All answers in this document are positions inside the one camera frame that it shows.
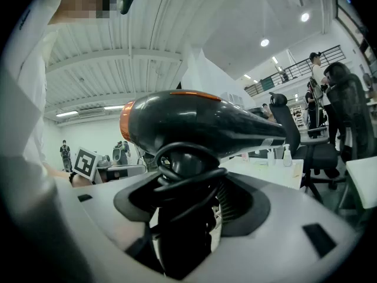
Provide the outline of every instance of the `bottle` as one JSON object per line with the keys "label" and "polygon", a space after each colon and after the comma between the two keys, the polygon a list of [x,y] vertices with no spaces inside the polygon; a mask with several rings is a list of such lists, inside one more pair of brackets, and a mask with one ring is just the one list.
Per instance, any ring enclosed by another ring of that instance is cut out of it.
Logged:
{"label": "bottle", "polygon": [[269,164],[269,166],[274,166],[275,165],[275,154],[274,154],[274,151],[273,150],[269,150],[267,149],[268,153],[267,153],[267,162]]}
{"label": "bottle", "polygon": [[284,151],[284,158],[283,158],[283,165],[286,167],[290,167],[292,164],[292,156],[290,155],[289,144],[284,144],[285,151]]}

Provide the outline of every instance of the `person's hand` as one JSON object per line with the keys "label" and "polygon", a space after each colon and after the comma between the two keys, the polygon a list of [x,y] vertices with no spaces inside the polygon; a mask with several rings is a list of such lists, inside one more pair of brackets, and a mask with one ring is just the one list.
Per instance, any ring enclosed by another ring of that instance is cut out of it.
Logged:
{"label": "person's hand", "polygon": [[89,179],[82,177],[78,174],[73,176],[72,187],[91,186],[91,185],[92,183],[89,181]]}

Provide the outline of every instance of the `person in white shirt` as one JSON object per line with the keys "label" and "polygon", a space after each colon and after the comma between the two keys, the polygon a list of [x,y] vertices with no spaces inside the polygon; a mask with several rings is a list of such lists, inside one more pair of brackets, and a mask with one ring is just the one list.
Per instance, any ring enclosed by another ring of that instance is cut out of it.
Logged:
{"label": "person in white shirt", "polygon": [[[50,176],[69,179],[70,174],[60,172],[45,161],[42,153],[43,112],[46,97],[45,68],[52,46],[57,38],[58,24],[77,19],[97,18],[103,11],[104,0],[33,0],[25,10],[4,49],[1,65],[39,110],[39,118],[25,146],[26,161],[40,164]],[[73,186],[90,182],[75,175]]]}
{"label": "person in white shirt", "polygon": [[334,108],[331,106],[331,103],[325,93],[329,81],[327,77],[323,74],[323,70],[320,67],[321,62],[320,62],[320,55],[321,53],[315,53],[312,52],[309,56],[309,59],[312,62],[312,72],[313,72],[313,78],[316,80],[318,85],[323,85],[323,98],[322,98],[322,104],[326,110],[326,113],[328,115],[328,121],[329,121],[329,141],[330,144],[333,144],[335,146],[335,137],[336,137],[336,132],[340,128],[338,119],[335,114]]}

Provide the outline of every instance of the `ceiling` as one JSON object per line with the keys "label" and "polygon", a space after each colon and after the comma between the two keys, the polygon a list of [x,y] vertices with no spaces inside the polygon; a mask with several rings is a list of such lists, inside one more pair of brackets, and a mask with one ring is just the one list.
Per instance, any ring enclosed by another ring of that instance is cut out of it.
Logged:
{"label": "ceiling", "polygon": [[[233,78],[321,29],[319,0],[134,0],[127,15],[64,24],[46,69],[45,116],[125,104],[175,89],[184,47],[203,47]],[[310,12],[306,24],[298,17]],[[267,36],[265,49],[260,40]]]}
{"label": "ceiling", "polygon": [[46,69],[45,116],[175,89],[185,41],[203,45],[229,0],[134,0],[127,15],[64,24]]}
{"label": "ceiling", "polygon": [[[236,80],[287,47],[321,32],[320,0],[301,2],[240,0],[206,42],[206,57]],[[305,23],[300,21],[304,12],[310,14]],[[260,46],[263,38],[270,41],[266,47]]]}

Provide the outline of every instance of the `person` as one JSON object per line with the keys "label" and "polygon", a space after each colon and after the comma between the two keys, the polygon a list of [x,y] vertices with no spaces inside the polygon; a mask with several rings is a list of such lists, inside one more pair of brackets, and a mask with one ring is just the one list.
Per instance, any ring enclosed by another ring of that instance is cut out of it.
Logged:
{"label": "person", "polygon": [[[316,102],[313,96],[313,88],[310,83],[307,84],[307,92],[305,94],[305,100],[307,102],[307,113],[309,115],[310,123],[309,130],[317,128],[317,114],[316,114]],[[317,138],[317,133],[311,133],[314,139]]]}
{"label": "person", "polygon": [[60,147],[60,156],[63,159],[68,159],[70,161],[70,171],[72,171],[71,149],[69,146],[67,146],[67,142],[65,140],[63,140],[63,145]]}
{"label": "person", "polygon": [[139,164],[139,160],[141,158],[144,159],[145,166],[147,168],[147,172],[155,172],[157,171],[157,165],[154,163],[154,156],[152,154],[149,154],[148,152],[145,152],[142,148],[139,148],[138,146],[135,146],[136,154],[138,155],[137,164]]}
{"label": "person", "polygon": [[267,116],[269,117],[267,120],[269,120],[269,121],[273,121],[274,123],[276,123],[276,120],[275,120],[275,118],[273,117],[273,114],[272,114],[272,112],[271,112],[269,106],[268,106],[266,103],[264,103],[264,104],[262,105],[262,107],[263,107],[263,109],[264,109],[264,113],[265,113],[265,115],[267,115]]}
{"label": "person", "polygon": [[335,137],[340,125],[338,123],[338,119],[336,118],[335,110],[331,106],[331,103],[326,95],[326,89],[328,88],[329,81],[327,77],[323,74],[323,70],[321,69],[321,61],[320,61],[321,53],[312,52],[309,56],[310,61],[312,62],[312,73],[313,78],[316,80],[318,85],[321,85],[323,91],[322,97],[322,104],[326,110],[328,115],[328,122],[329,122],[329,142],[335,146]]}
{"label": "person", "polygon": [[280,75],[283,77],[283,84],[286,82],[289,82],[289,77],[285,69],[283,68],[281,71],[279,71]]}
{"label": "person", "polygon": [[[104,0],[33,0],[21,16],[3,51],[2,68],[39,111],[23,157],[28,162],[43,165],[50,176],[70,179],[69,173],[51,167],[42,152],[46,64],[57,39],[59,24],[96,18],[103,11],[102,1]],[[79,175],[71,175],[71,183],[73,187],[91,184]]]}
{"label": "person", "polygon": [[120,150],[120,162],[121,164],[128,164],[126,154],[128,157],[131,157],[130,147],[126,141],[124,141],[123,144],[122,141],[120,141],[120,144],[122,145]]}

